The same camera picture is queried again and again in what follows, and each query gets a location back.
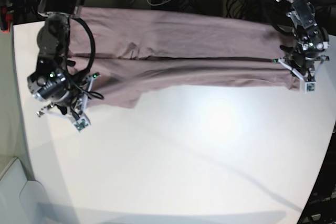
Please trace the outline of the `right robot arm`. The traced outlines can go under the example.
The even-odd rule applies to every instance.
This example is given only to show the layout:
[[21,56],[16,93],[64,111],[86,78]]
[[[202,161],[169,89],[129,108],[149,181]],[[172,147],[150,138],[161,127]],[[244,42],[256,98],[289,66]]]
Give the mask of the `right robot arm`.
[[[36,70],[27,78],[31,95],[49,104],[38,111],[42,116],[57,107],[61,116],[73,122],[84,116],[88,99],[103,99],[91,92],[95,75],[90,75],[96,44],[88,25],[79,18],[85,0],[41,0],[38,13],[45,16],[44,26],[37,36],[39,48]],[[78,22],[85,30],[90,42],[89,62],[85,68],[70,74],[69,67],[76,63],[69,59],[70,21]]]

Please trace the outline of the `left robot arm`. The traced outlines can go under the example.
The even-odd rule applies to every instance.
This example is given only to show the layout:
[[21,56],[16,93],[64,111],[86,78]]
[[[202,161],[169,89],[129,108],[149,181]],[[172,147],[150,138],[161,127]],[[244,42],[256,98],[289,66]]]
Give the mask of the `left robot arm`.
[[292,74],[305,83],[315,82],[317,70],[314,64],[327,61],[326,56],[320,55],[329,48],[329,35],[315,20],[315,10],[308,0],[275,0],[289,3],[286,16],[293,23],[292,34],[296,40],[293,48],[289,49],[285,57],[276,59],[289,69]]

